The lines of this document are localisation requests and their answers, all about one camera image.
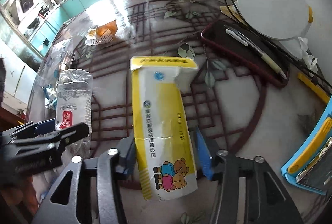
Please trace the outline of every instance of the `cartoon bear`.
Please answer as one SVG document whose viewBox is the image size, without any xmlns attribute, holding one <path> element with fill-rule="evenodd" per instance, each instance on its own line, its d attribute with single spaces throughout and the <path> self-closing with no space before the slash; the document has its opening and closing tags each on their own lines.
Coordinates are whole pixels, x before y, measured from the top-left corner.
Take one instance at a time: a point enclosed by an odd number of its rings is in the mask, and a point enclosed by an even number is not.
<svg viewBox="0 0 332 224">
<path fill-rule="evenodd" d="M 165 161 L 162 166 L 153 167 L 153 172 L 156 173 L 154 177 L 157 179 L 162 178 L 165 174 L 174 176 L 177 173 L 184 173 L 186 175 L 189 172 L 189 167 L 186 166 L 185 162 L 185 158 L 177 160 L 174 162 L 174 165 L 168 161 Z"/>
<path fill-rule="evenodd" d="M 156 179 L 156 189 L 164 189 L 170 192 L 174 189 L 181 189 L 187 185 L 185 173 L 177 173 L 173 177 L 165 174 L 162 178 Z"/>
</svg>

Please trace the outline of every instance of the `patterned tablecloth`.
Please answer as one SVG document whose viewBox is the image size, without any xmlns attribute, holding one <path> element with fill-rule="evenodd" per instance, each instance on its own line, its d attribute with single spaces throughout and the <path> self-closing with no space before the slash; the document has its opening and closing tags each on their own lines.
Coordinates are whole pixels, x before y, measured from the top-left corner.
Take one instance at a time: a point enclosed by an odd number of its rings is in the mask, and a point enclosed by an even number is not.
<svg viewBox="0 0 332 224">
<path fill-rule="evenodd" d="M 281 176 L 280 167 L 305 140 L 298 114 L 311 114 L 321 109 L 321 105 L 297 81 L 295 70 L 292 70 L 289 85 L 278 90 L 237 62 L 229 62 L 208 47 L 204 49 L 200 33 L 218 19 L 219 6 L 224 5 L 224 0 L 103 0 L 94 4 L 66 22 L 57 34 L 38 71 L 27 118 L 36 122 L 55 117 L 54 111 L 44 107 L 41 86 L 46 86 L 53 75 L 52 52 L 62 41 L 71 38 L 67 50 L 75 52 L 74 67 L 93 75 L 90 156 L 98 156 L 132 131 L 130 58 L 178 56 L 180 44 L 186 42 L 194 49 L 195 61 L 200 67 L 192 83 L 182 89 L 189 130 L 198 125 L 206 135 L 216 139 L 221 148 L 241 157 L 262 155 Z M 164 18 L 167 11 L 176 14 Z M 86 46 L 81 42 L 89 28 L 115 18 L 118 32 L 111 43 Z M 212 89 L 204 81 L 207 57 L 218 58 L 227 66 L 225 71 L 210 69 L 215 77 Z M 324 197 L 284 183 L 304 219 L 310 221 L 312 214 L 323 206 Z M 42 179 L 35 179 L 38 193 L 43 184 Z M 186 197 L 153 203 L 145 202 L 140 191 L 133 190 L 140 188 L 137 170 L 123 185 L 126 188 L 121 190 L 122 200 L 129 223 L 176 223 L 183 212 L 195 214 L 203 210 L 208 214 L 216 187 L 214 182 L 204 178 L 199 180 L 198 190 Z"/>
</svg>

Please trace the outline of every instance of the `metal screw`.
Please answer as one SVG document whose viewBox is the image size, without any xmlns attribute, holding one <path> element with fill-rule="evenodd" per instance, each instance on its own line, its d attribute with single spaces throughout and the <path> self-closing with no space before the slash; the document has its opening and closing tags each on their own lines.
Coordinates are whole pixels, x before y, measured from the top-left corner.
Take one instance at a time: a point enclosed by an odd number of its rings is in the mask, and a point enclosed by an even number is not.
<svg viewBox="0 0 332 224">
<path fill-rule="evenodd" d="M 228 155 L 228 151 L 225 149 L 221 149 L 218 151 L 217 153 L 219 156 L 227 156 Z"/>
<path fill-rule="evenodd" d="M 263 163 L 265 161 L 265 159 L 261 156 L 256 156 L 254 158 L 254 161 L 256 161 L 257 163 Z"/>
<path fill-rule="evenodd" d="M 111 148 L 107 151 L 107 154 L 109 154 L 109 155 L 116 155 L 118 153 L 119 153 L 119 150 L 116 148 Z"/>
<path fill-rule="evenodd" d="M 72 157 L 71 162 L 79 163 L 81 160 L 82 160 L 82 157 L 75 156 L 75 157 Z"/>
<path fill-rule="evenodd" d="M 47 148 L 48 148 L 48 149 L 52 149 L 54 146 L 55 146 L 55 143 L 49 143 L 49 144 L 47 145 Z"/>
</svg>

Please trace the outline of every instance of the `white pen clip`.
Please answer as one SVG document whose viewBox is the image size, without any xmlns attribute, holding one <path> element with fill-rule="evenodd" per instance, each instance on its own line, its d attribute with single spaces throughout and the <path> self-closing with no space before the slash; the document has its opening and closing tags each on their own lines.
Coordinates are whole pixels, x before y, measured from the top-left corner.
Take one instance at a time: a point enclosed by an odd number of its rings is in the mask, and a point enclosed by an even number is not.
<svg viewBox="0 0 332 224">
<path fill-rule="evenodd" d="M 248 46 L 248 43 L 244 39 L 242 39 L 240 36 L 238 36 L 234 31 L 225 30 L 225 32 L 227 34 L 229 34 L 230 36 L 232 36 L 237 41 L 239 41 L 240 43 L 242 43 L 243 45 Z"/>
</svg>

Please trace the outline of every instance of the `red label logo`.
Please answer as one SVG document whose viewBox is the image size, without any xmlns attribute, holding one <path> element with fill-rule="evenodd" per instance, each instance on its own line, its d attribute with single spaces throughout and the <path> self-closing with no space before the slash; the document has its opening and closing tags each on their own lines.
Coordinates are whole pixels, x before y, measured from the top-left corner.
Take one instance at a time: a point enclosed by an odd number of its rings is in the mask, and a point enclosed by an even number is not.
<svg viewBox="0 0 332 224">
<path fill-rule="evenodd" d="M 62 123 L 59 128 L 68 128 L 73 125 L 73 113 L 71 111 L 62 112 Z"/>
</svg>

